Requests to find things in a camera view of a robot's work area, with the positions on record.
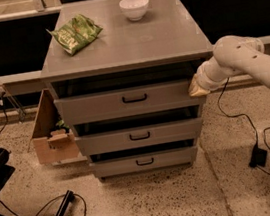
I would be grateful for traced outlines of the grey drawer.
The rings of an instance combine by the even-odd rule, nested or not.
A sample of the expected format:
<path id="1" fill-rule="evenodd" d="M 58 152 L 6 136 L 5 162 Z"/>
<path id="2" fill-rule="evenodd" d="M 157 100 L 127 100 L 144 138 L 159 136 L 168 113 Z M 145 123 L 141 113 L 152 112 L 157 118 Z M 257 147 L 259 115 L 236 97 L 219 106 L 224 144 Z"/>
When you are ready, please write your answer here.
<path id="1" fill-rule="evenodd" d="M 186 108 L 205 102 L 205 97 L 190 97 L 189 82 L 137 86 L 130 89 L 56 99 L 60 116 L 68 125 Z"/>
<path id="2" fill-rule="evenodd" d="M 194 163 L 198 147 L 148 153 L 146 155 L 122 157 L 115 160 L 90 163 L 89 168 L 96 178 L 123 175 L 130 172 L 157 169 Z"/>
<path id="3" fill-rule="evenodd" d="M 202 128 L 201 118 L 166 122 L 160 125 L 80 136 L 75 139 L 84 156 L 195 139 Z"/>

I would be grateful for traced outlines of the white ceramic bowl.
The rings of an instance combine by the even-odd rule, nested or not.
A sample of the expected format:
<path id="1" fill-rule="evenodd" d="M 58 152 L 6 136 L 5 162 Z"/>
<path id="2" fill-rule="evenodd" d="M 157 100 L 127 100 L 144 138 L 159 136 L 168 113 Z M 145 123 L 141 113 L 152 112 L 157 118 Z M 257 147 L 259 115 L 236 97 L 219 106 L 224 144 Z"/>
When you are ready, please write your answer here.
<path id="1" fill-rule="evenodd" d="M 120 10 L 130 21 L 139 21 L 147 12 L 149 0 L 121 0 Z"/>

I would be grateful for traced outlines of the grey top drawer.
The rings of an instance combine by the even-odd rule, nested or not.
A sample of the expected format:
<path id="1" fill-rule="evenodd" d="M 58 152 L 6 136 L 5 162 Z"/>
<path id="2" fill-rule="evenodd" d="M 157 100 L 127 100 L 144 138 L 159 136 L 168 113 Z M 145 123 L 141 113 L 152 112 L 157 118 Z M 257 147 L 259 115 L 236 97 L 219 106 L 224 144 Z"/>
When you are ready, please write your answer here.
<path id="1" fill-rule="evenodd" d="M 68 125 L 186 108 L 205 102 L 205 97 L 190 97 L 189 82 L 137 86 L 130 89 L 56 99 L 60 116 Z"/>

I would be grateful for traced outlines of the black power adapter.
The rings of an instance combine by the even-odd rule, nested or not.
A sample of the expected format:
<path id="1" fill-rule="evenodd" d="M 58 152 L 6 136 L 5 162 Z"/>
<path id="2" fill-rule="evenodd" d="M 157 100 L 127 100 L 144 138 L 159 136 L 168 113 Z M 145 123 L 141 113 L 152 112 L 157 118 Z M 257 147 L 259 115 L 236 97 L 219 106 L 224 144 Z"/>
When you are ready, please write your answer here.
<path id="1" fill-rule="evenodd" d="M 265 167 L 266 165 L 266 159 L 267 159 L 267 151 L 260 148 L 258 145 L 255 145 L 252 148 L 252 154 L 251 154 L 251 159 L 249 162 L 249 167 Z"/>

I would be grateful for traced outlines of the grey middle drawer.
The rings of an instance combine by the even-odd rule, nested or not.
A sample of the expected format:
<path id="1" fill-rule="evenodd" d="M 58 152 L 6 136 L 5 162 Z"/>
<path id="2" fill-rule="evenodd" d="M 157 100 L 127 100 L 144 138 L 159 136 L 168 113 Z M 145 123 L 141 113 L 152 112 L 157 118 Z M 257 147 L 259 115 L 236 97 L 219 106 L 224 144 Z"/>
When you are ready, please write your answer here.
<path id="1" fill-rule="evenodd" d="M 195 139 L 202 128 L 201 118 L 166 122 L 160 125 L 80 136 L 75 139 L 84 156 Z"/>

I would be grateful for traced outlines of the brown cardboard box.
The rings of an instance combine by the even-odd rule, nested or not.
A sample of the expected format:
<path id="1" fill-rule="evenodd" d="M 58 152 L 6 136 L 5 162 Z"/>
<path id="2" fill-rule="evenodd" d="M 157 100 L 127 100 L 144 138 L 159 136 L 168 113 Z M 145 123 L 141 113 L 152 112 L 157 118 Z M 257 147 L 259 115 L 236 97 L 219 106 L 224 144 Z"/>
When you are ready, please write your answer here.
<path id="1" fill-rule="evenodd" d="M 68 162 L 78 158 L 80 152 L 75 137 L 62 125 L 51 92 L 43 89 L 32 135 L 39 164 Z"/>

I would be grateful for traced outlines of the green snack bag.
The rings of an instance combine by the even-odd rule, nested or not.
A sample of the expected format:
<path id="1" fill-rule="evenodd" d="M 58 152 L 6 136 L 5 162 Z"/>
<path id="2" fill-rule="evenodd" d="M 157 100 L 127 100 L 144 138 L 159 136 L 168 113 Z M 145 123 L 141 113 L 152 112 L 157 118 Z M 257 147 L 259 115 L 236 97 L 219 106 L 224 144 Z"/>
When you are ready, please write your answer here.
<path id="1" fill-rule="evenodd" d="M 103 30 L 94 20 L 77 14 L 57 30 L 49 31 L 56 42 L 71 56 L 91 44 Z"/>

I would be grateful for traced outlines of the grey bottom drawer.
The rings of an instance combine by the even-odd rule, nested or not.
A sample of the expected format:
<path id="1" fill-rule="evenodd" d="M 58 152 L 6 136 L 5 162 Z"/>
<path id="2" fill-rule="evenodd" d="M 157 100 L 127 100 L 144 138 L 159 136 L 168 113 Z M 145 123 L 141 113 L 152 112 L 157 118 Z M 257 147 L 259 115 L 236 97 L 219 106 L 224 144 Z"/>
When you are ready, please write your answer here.
<path id="1" fill-rule="evenodd" d="M 115 160 L 90 163 L 89 168 L 96 178 L 123 175 L 130 172 L 157 169 L 194 163 L 198 147 L 148 153 L 146 155 L 122 157 Z"/>

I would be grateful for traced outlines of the grey drawer cabinet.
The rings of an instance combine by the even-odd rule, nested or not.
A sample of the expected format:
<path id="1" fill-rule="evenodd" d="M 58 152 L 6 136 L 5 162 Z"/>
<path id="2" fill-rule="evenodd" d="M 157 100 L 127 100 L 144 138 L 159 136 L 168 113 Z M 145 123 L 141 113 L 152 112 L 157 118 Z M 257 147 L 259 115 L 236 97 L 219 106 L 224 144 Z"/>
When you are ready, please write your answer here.
<path id="1" fill-rule="evenodd" d="M 138 22 L 119 0 L 64 5 L 102 26 L 73 56 L 55 41 L 41 78 L 96 178 L 190 164 L 196 158 L 205 100 L 188 94 L 210 42 L 180 0 L 149 0 Z"/>

